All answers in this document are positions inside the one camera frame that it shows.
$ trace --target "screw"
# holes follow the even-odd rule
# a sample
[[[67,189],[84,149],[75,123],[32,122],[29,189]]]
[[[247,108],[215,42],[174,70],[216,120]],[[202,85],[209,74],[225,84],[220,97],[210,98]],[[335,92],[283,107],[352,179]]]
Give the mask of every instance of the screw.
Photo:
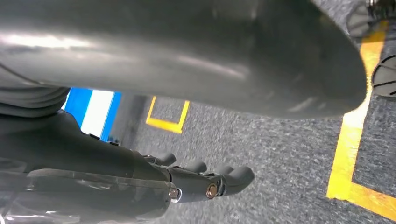
[[[209,184],[208,188],[206,189],[206,196],[209,199],[213,199],[217,194],[217,186],[214,183]]]
[[[169,191],[169,196],[171,198],[177,198],[177,195],[179,194],[179,191],[175,188],[170,189]]]

